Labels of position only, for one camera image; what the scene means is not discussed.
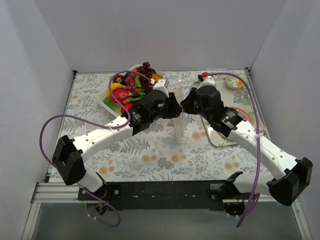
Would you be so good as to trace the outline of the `light red grape bunch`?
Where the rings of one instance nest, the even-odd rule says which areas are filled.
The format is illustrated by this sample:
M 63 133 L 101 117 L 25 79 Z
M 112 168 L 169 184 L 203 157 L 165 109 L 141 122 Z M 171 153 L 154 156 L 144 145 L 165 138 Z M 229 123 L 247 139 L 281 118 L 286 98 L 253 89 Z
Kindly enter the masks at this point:
M 141 93 L 140 76 L 135 73 L 130 73 L 125 78 L 126 88 L 134 95 L 139 96 Z

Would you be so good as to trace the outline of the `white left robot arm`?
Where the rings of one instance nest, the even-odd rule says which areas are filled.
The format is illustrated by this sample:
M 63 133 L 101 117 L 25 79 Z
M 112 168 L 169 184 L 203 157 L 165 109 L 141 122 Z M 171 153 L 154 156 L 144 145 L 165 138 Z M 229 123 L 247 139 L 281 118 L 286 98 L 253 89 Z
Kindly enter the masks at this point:
M 96 153 L 120 140 L 148 129 L 158 119 L 172 119 L 182 113 L 175 94 L 153 90 L 103 128 L 74 138 L 62 136 L 55 147 L 52 162 L 67 186 L 77 184 L 95 200 L 106 196 L 106 182 L 85 162 Z

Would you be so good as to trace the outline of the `red apple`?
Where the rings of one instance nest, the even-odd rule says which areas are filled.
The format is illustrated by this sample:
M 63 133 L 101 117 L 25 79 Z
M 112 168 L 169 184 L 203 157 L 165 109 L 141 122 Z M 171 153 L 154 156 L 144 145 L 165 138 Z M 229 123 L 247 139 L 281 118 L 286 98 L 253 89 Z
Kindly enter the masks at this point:
M 124 113 L 126 110 L 129 110 L 133 106 L 133 104 L 129 102 L 129 103 L 125 103 L 123 106 L 124 108 L 121 108 L 120 110 L 121 113 Z

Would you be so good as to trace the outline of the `clear zip top bag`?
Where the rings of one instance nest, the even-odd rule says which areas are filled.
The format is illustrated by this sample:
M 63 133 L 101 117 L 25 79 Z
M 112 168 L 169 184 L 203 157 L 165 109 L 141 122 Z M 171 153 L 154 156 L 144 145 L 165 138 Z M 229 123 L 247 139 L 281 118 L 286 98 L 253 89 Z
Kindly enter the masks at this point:
M 184 99 L 181 79 L 178 80 L 178 87 L 177 87 L 177 91 L 175 92 L 175 97 L 179 104 Z M 185 136 L 185 129 L 186 129 L 186 114 L 182 111 L 181 114 L 174 120 L 174 133 L 178 140 L 181 140 Z

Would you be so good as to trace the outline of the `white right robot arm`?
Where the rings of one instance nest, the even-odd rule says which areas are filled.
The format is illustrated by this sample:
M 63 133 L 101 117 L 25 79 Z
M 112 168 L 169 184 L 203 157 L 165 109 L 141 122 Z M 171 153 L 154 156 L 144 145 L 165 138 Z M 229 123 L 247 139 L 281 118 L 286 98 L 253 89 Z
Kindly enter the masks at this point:
M 187 114 L 202 116 L 209 125 L 227 139 L 238 143 L 256 157 L 272 175 L 272 179 L 258 181 L 245 177 L 242 171 L 232 174 L 219 191 L 237 199 L 244 193 L 272 196 L 284 206 L 290 206 L 310 184 L 313 163 L 306 157 L 286 153 L 264 136 L 234 108 L 224 106 L 220 92 L 208 83 L 193 87 L 181 102 Z

